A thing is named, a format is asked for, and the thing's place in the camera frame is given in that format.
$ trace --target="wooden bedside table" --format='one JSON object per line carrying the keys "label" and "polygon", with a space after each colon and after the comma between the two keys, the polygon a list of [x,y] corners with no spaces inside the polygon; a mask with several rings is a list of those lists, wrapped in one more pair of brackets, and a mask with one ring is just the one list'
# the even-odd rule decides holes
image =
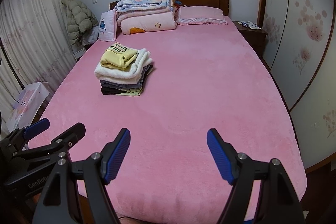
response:
{"label": "wooden bedside table", "polygon": [[233,23],[236,25],[238,31],[246,39],[248,44],[250,44],[250,46],[254,49],[256,54],[259,57],[262,57],[266,46],[265,38],[268,35],[268,33],[265,32],[264,30],[253,30],[244,27],[241,24],[239,24],[238,21],[233,21]]}

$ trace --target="green down jacket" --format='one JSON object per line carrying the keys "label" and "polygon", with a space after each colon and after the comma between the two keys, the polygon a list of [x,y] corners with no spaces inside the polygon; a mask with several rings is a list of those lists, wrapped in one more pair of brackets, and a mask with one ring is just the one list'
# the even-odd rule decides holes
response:
{"label": "green down jacket", "polygon": [[61,0],[67,7],[67,25],[70,45],[75,44],[79,34],[98,26],[94,13],[80,0]]}

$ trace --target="metal screw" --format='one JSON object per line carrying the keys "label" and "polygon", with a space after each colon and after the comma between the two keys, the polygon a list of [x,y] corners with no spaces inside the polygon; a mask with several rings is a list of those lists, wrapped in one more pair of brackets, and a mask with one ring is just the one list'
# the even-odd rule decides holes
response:
{"label": "metal screw", "polygon": [[100,158],[100,153],[98,153],[98,152],[93,153],[91,155],[91,158],[93,158],[94,160],[99,159]]}
{"label": "metal screw", "polygon": [[245,153],[239,153],[238,158],[241,159],[241,160],[244,160],[244,159],[247,158],[247,155]]}
{"label": "metal screw", "polygon": [[60,159],[57,163],[58,165],[64,165],[67,161],[65,159]]}
{"label": "metal screw", "polygon": [[274,165],[280,165],[280,161],[278,159],[272,159],[272,163]]}
{"label": "metal screw", "polygon": [[59,156],[60,158],[63,158],[65,155],[66,155],[66,153],[65,153],[64,151],[58,154],[58,156]]}

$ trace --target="pink mattress cover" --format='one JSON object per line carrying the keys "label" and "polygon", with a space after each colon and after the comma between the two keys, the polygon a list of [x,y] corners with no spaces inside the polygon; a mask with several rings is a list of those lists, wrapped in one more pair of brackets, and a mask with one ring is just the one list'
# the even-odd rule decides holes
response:
{"label": "pink mattress cover", "polygon": [[[222,180],[206,143],[216,128],[254,160],[278,158],[301,199],[306,175],[292,124],[273,80],[253,49],[229,25],[120,35],[117,41],[151,51],[155,70],[139,97],[102,95],[93,71],[110,42],[97,41],[50,101],[50,128],[30,147],[50,141],[76,122],[86,136],[71,148],[86,159],[122,127],[131,145],[117,178],[107,186],[118,213],[156,223],[216,223],[231,186]],[[254,217],[255,182],[246,220]],[[85,195],[83,182],[80,193]]]}

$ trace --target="white floral curtain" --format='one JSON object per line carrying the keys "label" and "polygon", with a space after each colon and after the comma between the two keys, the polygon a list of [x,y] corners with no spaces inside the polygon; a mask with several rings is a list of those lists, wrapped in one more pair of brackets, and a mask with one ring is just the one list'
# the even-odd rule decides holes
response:
{"label": "white floral curtain", "polygon": [[49,101],[76,63],[61,0],[3,0],[0,37],[24,85],[49,82]]}
{"label": "white floral curtain", "polygon": [[0,111],[1,111],[1,133],[0,140],[9,134],[6,121],[11,115],[13,105],[19,97],[22,89],[14,77],[6,59],[2,55],[0,49],[0,57],[2,58],[0,66]]}

